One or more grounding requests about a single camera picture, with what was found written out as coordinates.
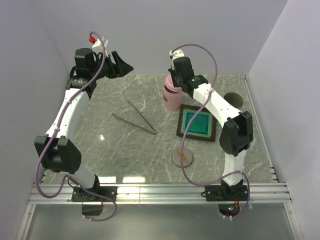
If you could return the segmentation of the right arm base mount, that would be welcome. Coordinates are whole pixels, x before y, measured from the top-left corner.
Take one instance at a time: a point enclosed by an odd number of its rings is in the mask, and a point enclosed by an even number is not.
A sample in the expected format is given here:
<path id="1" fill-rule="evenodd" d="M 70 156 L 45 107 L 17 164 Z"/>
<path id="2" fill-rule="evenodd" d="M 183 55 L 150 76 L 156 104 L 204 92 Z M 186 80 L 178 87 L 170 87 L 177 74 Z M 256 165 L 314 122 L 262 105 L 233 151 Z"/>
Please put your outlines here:
<path id="1" fill-rule="evenodd" d="M 200 194 L 207 202 L 217 202 L 219 213 L 224 218 L 233 219 L 242 213 L 240 202 L 245 201 L 243 210 L 247 209 L 250 201 L 250 188 L 241 185 L 231 190 L 228 185 L 208 185 Z"/>

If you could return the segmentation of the grey lid with strap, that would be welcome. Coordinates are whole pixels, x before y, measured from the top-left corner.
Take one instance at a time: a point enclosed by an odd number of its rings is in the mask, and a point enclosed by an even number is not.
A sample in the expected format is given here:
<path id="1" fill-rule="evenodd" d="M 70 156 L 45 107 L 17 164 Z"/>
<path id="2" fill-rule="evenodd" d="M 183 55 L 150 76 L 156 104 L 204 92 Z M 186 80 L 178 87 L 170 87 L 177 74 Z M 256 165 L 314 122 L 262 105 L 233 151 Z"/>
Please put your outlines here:
<path id="1" fill-rule="evenodd" d="M 181 168 L 181 149 L 180 148 L 177 147 L 172 151 L 171 161 L 176 167 Z M 183 154 L 182 154 L 183 167 L 184 168 L 189 167 L 193 163 L 193 161 L 194 161 L 193 152 L 189 148 L 184 147 Z"/>

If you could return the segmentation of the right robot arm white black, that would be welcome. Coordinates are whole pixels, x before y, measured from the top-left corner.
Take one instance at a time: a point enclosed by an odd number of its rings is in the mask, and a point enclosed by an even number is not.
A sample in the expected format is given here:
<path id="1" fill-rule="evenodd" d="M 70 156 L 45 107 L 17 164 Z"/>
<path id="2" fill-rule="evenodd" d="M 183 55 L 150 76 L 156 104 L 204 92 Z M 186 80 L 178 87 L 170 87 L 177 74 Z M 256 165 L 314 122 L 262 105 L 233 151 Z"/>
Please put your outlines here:
<path id="1" fill-rule="evenodd" d="M 225 152 L 225 162 L 220 193 L 224 199 L 232 200 L 243 184 L 245 155 L 254 140 L 253 117 L 228 103 L 204 76 L 195 75 L 189 57 L 179 53 L 170 58 L 173 85 L 202 104 L 222 127 L 219 144 Z"/>

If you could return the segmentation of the pink cup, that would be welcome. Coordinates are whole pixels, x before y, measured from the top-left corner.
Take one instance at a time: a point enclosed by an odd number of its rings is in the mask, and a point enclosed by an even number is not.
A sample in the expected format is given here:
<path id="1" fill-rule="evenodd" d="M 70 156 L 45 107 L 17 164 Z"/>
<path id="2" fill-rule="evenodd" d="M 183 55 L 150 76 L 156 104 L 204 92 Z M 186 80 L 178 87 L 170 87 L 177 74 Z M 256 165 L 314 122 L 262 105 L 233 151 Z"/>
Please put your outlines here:
<path id="1" fill-rule="evenodd" d="M 176 111 L 182 104 L 182 98 L 182 91 L 171 91 L 165 88 L 163 92 L 163 105 L 169 111 Z"/>

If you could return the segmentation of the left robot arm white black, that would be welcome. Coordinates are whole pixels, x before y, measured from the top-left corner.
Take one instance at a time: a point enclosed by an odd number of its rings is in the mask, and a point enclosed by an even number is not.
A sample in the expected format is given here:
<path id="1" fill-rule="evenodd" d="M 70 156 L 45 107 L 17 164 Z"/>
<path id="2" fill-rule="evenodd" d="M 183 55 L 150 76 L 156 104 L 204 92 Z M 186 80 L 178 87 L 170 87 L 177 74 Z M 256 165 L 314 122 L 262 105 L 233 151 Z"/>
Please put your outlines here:
<path id="1" fill-rule="evenodd" d="M 79 48 L 75 51 L 75 66 L 66 82 L 64 100 L 60 110 L 43 136 L 34 141 L 40 167 L 54 173 L 66 174 L 84 188 L 83 195 L 89 201 L 101 196 L 97 177 L 82 164 L 82 154 L 74 144 L 76 126 L 80 116 L 91 99 L 102 78 L 121 78 L 133 71 L 133 67 L 123 61 L 116 51 L 103 55 L 102 51 Z"/>

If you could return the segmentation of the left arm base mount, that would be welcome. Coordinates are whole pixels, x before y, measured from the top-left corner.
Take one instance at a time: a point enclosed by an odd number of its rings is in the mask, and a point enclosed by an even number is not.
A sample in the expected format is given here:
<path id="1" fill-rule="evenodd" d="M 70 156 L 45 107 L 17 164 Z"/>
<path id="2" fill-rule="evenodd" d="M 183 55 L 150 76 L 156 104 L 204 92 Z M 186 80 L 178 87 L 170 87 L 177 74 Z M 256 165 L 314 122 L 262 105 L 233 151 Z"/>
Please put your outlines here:
<path id="1" fill-rule="evenodd" d="M 100 186 L 93 193 L 88 193 L 80 187 L 74 187 L 72 203 L 81 203 L 81 212 L 86 217 L 99 216 L 103 212 L 104 203 L 116 201 L 117 186 Z"/>

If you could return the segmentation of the pink lid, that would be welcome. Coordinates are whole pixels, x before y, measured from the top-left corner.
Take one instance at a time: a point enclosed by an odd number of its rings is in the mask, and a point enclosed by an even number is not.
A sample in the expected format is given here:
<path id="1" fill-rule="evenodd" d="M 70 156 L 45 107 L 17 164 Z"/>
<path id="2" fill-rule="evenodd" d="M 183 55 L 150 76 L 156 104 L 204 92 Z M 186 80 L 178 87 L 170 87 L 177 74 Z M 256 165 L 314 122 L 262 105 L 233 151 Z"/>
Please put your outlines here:
<path id="1" fill-rule="evenodd" d="M 182 89 L 180 87 L 175 87 L 173 80 L 172 80 L 172 76 L 169 74 L 165 80 L 164 80 L 164 89 L 172 94 L 177 94 L 182 92 Z"/>

